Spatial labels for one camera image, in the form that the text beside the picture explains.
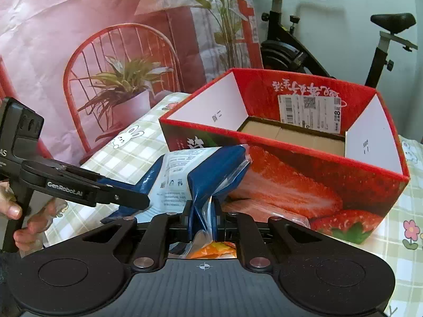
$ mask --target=potted plant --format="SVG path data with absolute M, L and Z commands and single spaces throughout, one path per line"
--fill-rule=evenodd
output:
M 124 63 L 112 56 L 105 56 L 105 59 L 113 71 L 84 78 L 100 91 L 78 111 L 89 109 L 88 115 L 95 112 L 98 120 L 104 116 L 107 129 L 118 122 L 126 127 L 150 109 L 150 94 L 155 97 L 153 84 L 173 69 L 161 67 L 160 62 L 149 58 Z
M 196 2 L 200 4 L 199 8 L 207 9 L 211 13 L 219 26 L 219 30 L 214 32 L 214 41 L 226 48 L 226 54 L 219 55 L 224 69 L 243 67 L 246 63 L 242 49 L 236 42 L 236 36 L 242 28 L 242 20 L 248 21 L 248 19 L 239 12 L 237 0 L 196 0 Z

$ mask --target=rabbit cartoon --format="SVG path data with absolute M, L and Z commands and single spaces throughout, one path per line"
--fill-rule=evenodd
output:
M 411 161 L 415 164 L 417 164 L 418 159 L 416 154 L 411 150 L 410 145 L 407 142 L 402 142 L 402 149 L 404 151 L 405 158 L 407 161 Z
M 120 148 L 129 142 L 132 138 L 142 136 L 144 131 L 136 132 L 138 125 L 134 125 L 128 131 L 118 134 L 113 140 L 113 149 Z

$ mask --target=stationary bike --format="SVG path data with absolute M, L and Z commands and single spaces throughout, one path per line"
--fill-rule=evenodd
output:
M 267 40 L 261 44 L 261 56 L 266 69 L 311 73 L 313 75 L 332 77 L 323 68 L 309 50 L 294 37 L 295 26 L 300 21 L 291 15 L 292 26 L 289 30 L 281 25 L 282 0 L 272 0 L 272 9 L 263 13 L 261 19 L 269 22 Z M 384 66 L 389 71 L 393 69 L 393 61 L 386 61 L 388 47 L 391 40 L 404 45 L 404 49 L 411 51 L 418 49 L 417 45 L 395 36 L 395 34 L 416 24 L 410 13 L 372 15 L 371 22 L 386 29 L 390 33 L 380 31 L 380 41 L 376 48 L 373 62 L 365 85 L 376 88 Z

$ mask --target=blue snack bag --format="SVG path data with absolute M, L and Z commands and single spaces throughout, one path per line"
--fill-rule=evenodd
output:
M 186 201 L 192 200 L 191 236 L 198 230 L 214 234 L 210 213 L 205 213 L 210 209 L 204 209 L 204 206 L 212 196 L 222 201 L 241 182 L 250 163 L 247 148 L 234 145 L 188 149 L 161 156 L 142 179 L 132 186 L 137 192 L 149 195 L 150 206 L 144 211 L 120 206 L 102 223 L 129 215 L 135 215 L 138 223 L 149 222 L 160 213 L 181 213 Z

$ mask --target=printed backdrop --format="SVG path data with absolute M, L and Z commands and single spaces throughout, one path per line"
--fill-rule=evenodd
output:
M 78 164 L 172 92 L 262 67 L 251 0 L 0 0 L 0 97 Z

